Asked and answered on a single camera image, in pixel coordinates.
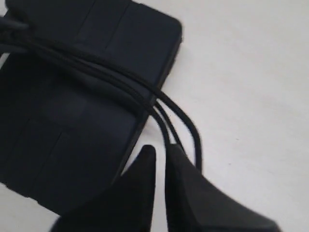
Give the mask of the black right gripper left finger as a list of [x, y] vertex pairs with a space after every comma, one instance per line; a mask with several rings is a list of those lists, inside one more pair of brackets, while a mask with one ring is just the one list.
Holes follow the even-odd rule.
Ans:
[[148, 232], [155, 197], [156, 152], [142, 147], [113, 185], [84, 205], [62, 215], [54, 232]]

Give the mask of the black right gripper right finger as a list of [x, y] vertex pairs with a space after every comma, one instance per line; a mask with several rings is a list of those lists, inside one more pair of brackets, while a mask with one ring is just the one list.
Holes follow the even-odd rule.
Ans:
[[165, 201], [170, 232], [280, 231], [273, 220], [217, 189], [176, 144], [167, 147]]

